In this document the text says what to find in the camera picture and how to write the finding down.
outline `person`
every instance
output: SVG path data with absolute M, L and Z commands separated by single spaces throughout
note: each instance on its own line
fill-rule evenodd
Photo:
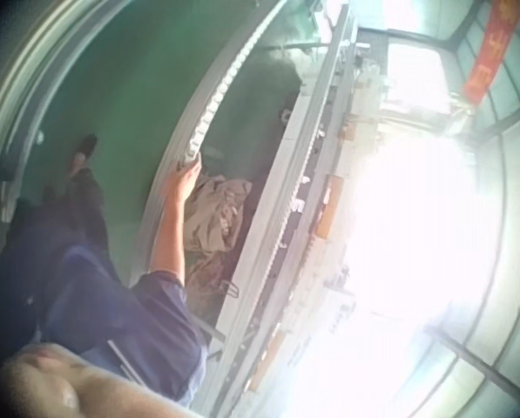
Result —
M 0 418 L 198 418 L 56 344 L 29 345 L 0 369 Z
M 0 254 L 0 367 L 30 343 L 56 343 L 188 405 L 206 362 L 186 307 L 182 241 L 200 158 L 165 180 L 150 273 L 128 289 L 108 256 L 103 193 L 87 166 L 96 144 L 81 142 L 62 197 L 47 191 L 41 206 L 17 206 Z

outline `sign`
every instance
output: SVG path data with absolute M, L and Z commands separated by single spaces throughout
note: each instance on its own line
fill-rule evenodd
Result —
M 490 20 L 475 66 L 463 86 L 465 97 L 478 105 L 502 64 L 520 17 L 520 0 L 492 0 Z

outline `window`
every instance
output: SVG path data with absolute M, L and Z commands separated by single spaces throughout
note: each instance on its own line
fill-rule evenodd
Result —
M 442 59 L 436 51 L 407 44 L 390 44 L 388 100 L 449 113 L 449 91 Z

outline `metal rail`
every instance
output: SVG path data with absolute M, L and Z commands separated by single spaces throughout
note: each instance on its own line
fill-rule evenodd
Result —
M 515 401 L 520 403 L 520 387 L 510 381 L 503 374 L 499 373 L 491 365 L 485 363 L 481 358 L 472 354 L 463 344 L 455 341 L 442 330 L 434 327 L 426 328 L 426 333 L 434 340 L 438 341 L 444 347 L 451 350 L 455 355 L 484 375 L 484 377 L 502 389 L 506 394 L 511 396 Z
M 273 262 L 318 130 L 349 18 L 348 6 L 345 5 L 341 10 L 328 53 L 314 87 L 300 134 L 297 139 L 283 138 L 274 161 L 274 169 L 267 179 L 266 191 L 268 192 L 261 197 L 242 256 L 234 272 L 233 281 L 239 281 L 238 286 L 242 290 L 242 295 L 239 300 L 233 301 L 231 306 L 225 304 L 219 316 L 217 328 L 226 333 L 223 355 L 219 364 L 209 370 L 200 390 L 200 396 L 192 405 L 203 415 L 209 415 L 213 410 L 226 374 L 240 350 L 248 322 Z
M 286 2 L 287 0 L 266 0 L 261 3 L 217 56 L 188 102 L 159 163 L 147 198 L 132 261 L 130 285 L 134 285 L 149 268 L 163 216 L 164 197 L 161 191 L 166 174 L 172 164 L 187 163 L 196 157 L 231 83 L 252 48 Z
M 351 46 L 348 49 L 345 70 L 335 96 L 328 132 L 323 141 L 320 158 L 315 168 L 315 176 L 312 179 L 312 185 L 301 217 L 301 222 L 294 232 L 285 263 L 277 277 L 272 296 L 267 302 L 264 315 L 261 319 L 260 329 L 255 335 L 236 377 L 231 380 L 231 387 L 219 410 L 220 416 L 226 414 L 227 409 L 232 406 L 232 399 L 238 394 L 239 389 L 243 388 L 246 384 L 246 378 L 249 375 L 251 367 L 253 367 L 253 364 L 259 357 L 261 350 L 265 348 L 266 338 L 271 332 L 275 321 L 277 321 L 277 318 L 280 316 L 281 310 L 288 303 L 288 293 L 292 288 L 296 274 L 300 271 L 302 255 L 307 250 L 309 242 L 309 229 L 316 210 L 318 209 L 320 199 L 323 197 L 326 176 L 334 164 L 339 142 L 338 134 L 341 129 L 341 123 L 354 81 L 353 63 L 355 47 Z

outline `skin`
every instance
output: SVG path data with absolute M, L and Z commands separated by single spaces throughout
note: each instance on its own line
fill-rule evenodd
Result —
M 196 186 L 201 171 L 201 157 L 181 170 L 172 170 L 166 178 L 163 195 L 165 212 L 150 268 L 152 271 L 173 273 L 185 285 L 184 262 L 184 204 Z
M 26 418 L 193 418 L 191 411 L 56 344 L 30 345 L 0 371 L 0 395 Z

